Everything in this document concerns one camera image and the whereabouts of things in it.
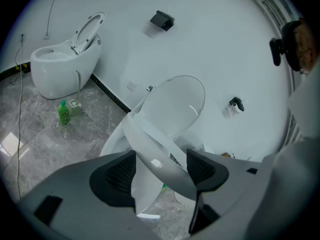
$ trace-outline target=electrical wire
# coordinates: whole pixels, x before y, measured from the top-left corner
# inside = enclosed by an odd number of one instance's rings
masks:
[[[78,74],[78,92],[76,93],[75,101],[78,102],[78,96],[79,96],[79,91],[81,86],[81,74],[79,73],[78,70],[76,70],[75,72]]]
[[[23,38],[24,35],[21,35],[21,49],[23,47]],[[21,92],[20,92],[20,100],[19,100],[19,115],[18,115],[18,148],[16,151],[17,154],[17,159],[18,159],[18,168],[17,168],[17,174],[16,174],[16,184],[17,184],[17,188],[18,188],[18,196],[19,199],[21,198],[20,195],[20,187],[19,187],[19,172],[20,172],[20,160],[19,160],[19,149],[20,149],[20,115],[21,115],[21,100],[22,100],[22,90],[23,90],[23,85],[22,85],[22,62],[20,64],[20,77],[21,77]]]
[[[48,18],[48,24],[46,26],[46,36],[48,36],[48,30],[49,30],[49,21],[50,21],[50,16],[51,16],[51,11],[52,11],[52,6],[54,6],[54,2],[55,0],[52,0],[52,4],[51,4],[51,8],[50,8],[50,12],[49,12],[49,18]]]
[[[18,53],[20,52],[20,50],[21,50],[21,48],[22,48],[22,42],[23,42],[23,35],[21,35],[21,46],[20,46],[20,48],[19,48],[19,50],[16,52],[16,54],[15,54],[15,57],[14,57],[14,62],[15,62],[15,64],[17,65],[17,66],[19,66],[18,64],[17,64],[17,56],[18,56]],[[14,74],[13,76],[11,76],[11,78],[10,78],[10,80],[9,80],[9,83],[10,84],[12,84],[12,85],[14,85],[15,83],[16,83],[16,81],[17,81],[17,79],[20,77],[20,75],[18,75],[19,73],[17,73],[17,74]]]

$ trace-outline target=open toilet lid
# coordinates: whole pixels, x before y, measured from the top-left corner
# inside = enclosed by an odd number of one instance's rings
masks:
[[[71,39],[71,46],[77,54],[86,50],[105,17],[106,15],[103,12],[95,13],[88,18],[87,22],[80,29],[76,30],[75,35]]]
[[[177,75],[152,89],[139,115],[173,139],[194,124],[205,100],[205,88],[199,79],[191,75]]]

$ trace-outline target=gray tile floor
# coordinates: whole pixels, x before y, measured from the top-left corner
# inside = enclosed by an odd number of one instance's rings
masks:
[[[10,78],[0,82],[0,175],[11,198],[19,200],[18,176],[18,108],[20,78],[15,85]],[[106,140],[125,116],[90,79],[80,91],[82,114],[60,123],[57,109],[62,100],[76,94],[45,99],[35,88],[31,73],[23,77],[20,117],[19,177],[20,195],[32,190],[54,171],[99,156]],[[183,205],[166,187],[157,200],[144,211],[160,219],[142,219],[163,240],[188,236],[193,206]]]

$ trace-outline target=green cleaning bottle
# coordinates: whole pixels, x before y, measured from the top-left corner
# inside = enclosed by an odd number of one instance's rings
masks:
[[[70,121],[69,109],[66,107],[66,101],[63,100],[58,107],[58,114],[60,121],[63,125],[66,125]]]

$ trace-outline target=black wall hook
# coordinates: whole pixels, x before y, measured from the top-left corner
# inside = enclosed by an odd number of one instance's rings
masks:
[[[236,104],[238,106],[238,108],[241,111],[245,111],[244,105],[242,104],[241,99],[239,99],[238,97],[234,97],[232,100],[229,101],[229,104],[232,106],[233,104]]]
[[[155,24],[159,28],[162,28],[165,31],[168,31],[174,25],[174,18],[163,13],[162,11],[157,10],[156,15],[150,20],[151,23]]]

